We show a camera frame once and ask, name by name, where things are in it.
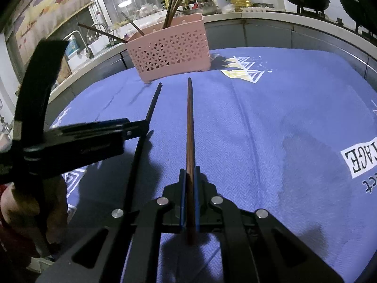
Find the black chopstick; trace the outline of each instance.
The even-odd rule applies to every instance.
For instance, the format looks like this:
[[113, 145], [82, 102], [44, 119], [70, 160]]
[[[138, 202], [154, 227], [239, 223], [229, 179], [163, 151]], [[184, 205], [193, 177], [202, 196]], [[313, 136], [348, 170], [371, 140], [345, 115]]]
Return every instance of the black chopstick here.
[[121, 41], [121, 42], [123, 42], [123, 43], [125, 43], [125, 44], [127, 43], [127, 40], [124, 40], [124, 39], [122, 39], [122, 38], [116, 37], [116, 36], [111, 35], [111, 34], [109, 34], [109, 33], [103, 32], [103, 31], [101, 31], [101, 30], [97, 30], [97, 29], [94, 28], [94, 27], [89, 27], [89, 26], [87, 26], [87, 25], [85, 25], [85, 24], [82, 24], [82, 23], [78, 23], [77, 25], [78, 25], [79, 27], [83, 27], [83, 28], [88, 29], [88, 30], [91, 30], [91, 31], [93, 31], [93, 32], [97, 32], [97, 33], [100, 33], [100, 34], [105, 35], [105, 36], [107, 36], [107, 37], [110, 37], [110, 38], [112, 38], [112, 39], [114, 39], [114, 40], [119, 40], [119, 41]]
[[167, 23], [168, 23], [168, 21], [169, 21], [170, 10], [172, 9], [172, 4], [173, 4], [173, 0], [170, 0], [170, 1], [169, 1], [169, 6], [168, 6], [168, 8], [167, 8], [167, 12], [166, 12], [166, 16], [165, 16], [165, 21], [164, 21], [164, 24], [163, 24], [162, 29], [167, 28]]
[[135, 29], [138, 30], [138, 32], [142, 35], [142, 36], [145, 36], [144, 32], [142, 30], [139, 29], [139, 27], [130, 19], [130, 17], [128, 17], [124, 12], [121, 12], [122, 15], [130, 22], [130, 24], [132, 24]]

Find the blue towel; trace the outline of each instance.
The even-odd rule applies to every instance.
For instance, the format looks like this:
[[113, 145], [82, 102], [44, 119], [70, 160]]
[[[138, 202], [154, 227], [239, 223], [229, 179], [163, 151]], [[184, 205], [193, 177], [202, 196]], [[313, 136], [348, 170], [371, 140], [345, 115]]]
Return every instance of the blue towel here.
[[[191, 77], [196, 162], [208, 181], [241, 209], [269, 210], [353, 282], [377, 249], [376, 93], [328, 52], [253, 47], [211, 53], [218, 56], [210, 71], [145, 85], [129, 69], [99, 81], [69, 104], [59, 125], [142, 120], [162, 82], [135, 188], [133, 208], [142, 208], [185, 167]], [[136, 143], [127, 141], [124, 155], [79, 172], [69, 197], [78, 208], [74, 227], [98, 225], [99, 212], [121, 207]], [[200, 245], [188, 248], [179, 235], [163, 235], [158, 282], [222, 282], [219, 237], [201, 235]]]

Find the red sleeve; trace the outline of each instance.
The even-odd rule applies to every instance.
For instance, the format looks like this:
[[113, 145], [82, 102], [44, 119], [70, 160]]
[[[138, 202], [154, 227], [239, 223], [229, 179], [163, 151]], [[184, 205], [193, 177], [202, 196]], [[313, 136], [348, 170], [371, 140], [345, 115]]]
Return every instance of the red sleeve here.
[[[0, 199], [7, 188], [6, 185], [0, 185]], [[17, 234], [4, 220], [0, 210], [0, 240], [7, 250], [14, 250], [31, 257], [38, 258], [39, 254], [35, 250], [33, 241]]]

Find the faucet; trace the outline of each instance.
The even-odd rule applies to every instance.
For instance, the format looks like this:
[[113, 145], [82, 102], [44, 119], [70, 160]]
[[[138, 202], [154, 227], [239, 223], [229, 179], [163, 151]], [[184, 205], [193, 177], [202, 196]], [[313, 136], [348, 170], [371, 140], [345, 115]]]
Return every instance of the faucet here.
[[[109, 29], [103, 23], [97, 22], [97, 23], [92, 24], [90, 27], [93, 27], [93, 26], [96, 26], [96, 25], [102, 26], [105, 29], [105, 32], [108, 33], [108, 34], [110, 34]], [[107, 37], [107, 38], [109, 39], [109, 44], [111, 46], [113, 46], [114, 45], [114, 40], [112, 38], [110, 38], [110, 37]]]
[[73, 31], [72, 33], [69, 33], [67, 36], [64, 37], [64, 40], [67, 40], [71, 35], [73, 35], [74, 33], [78, 33], [81, 37], [81, 40], [82, 42], [84, 43], [84, 46], [85, 46], [85, 49], [86, 49], [86, 57], [89, 57], [89, 59], [92, 59], [94, 57], [93, 55], [93, 52], [92, 52], [92, 49], [89, 48], [89, 46], [87, 45], [86, 41], [84, 40], [83, 36], [81, 35], [80, 31], [78, 30], [75, 30]]
[[3, 125], [3, 130], [1, 132], [3, 133], [6, 133], [7, 135], [10, 134], [10, 132], [12, 131], [12, 125], [10, 125], [9, 123], [7, 123], [5, 120], [4, 120], [4, 117], [0, 115], [0, 123]]

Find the finger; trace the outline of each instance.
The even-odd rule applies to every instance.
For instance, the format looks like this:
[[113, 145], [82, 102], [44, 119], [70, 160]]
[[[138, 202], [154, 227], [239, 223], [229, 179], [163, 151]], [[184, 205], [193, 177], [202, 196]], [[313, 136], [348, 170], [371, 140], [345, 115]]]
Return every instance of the finger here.
[[67, 202], [59, 203], [47, 217], [46, 239], [52, 243], [59, 243], [67, 228]]
[[47, 218], [47, 241], [59, 243], [67, 227], [67, 185], [62, 177], [57, 180], [56, 200], [52, 211]]
[[8, 186], [1, 197], [1, 210], [3, 215], [10, 220], [14, 215], [38, 215], [39, 205], [32, 196], [21, 193], [12, 184]]

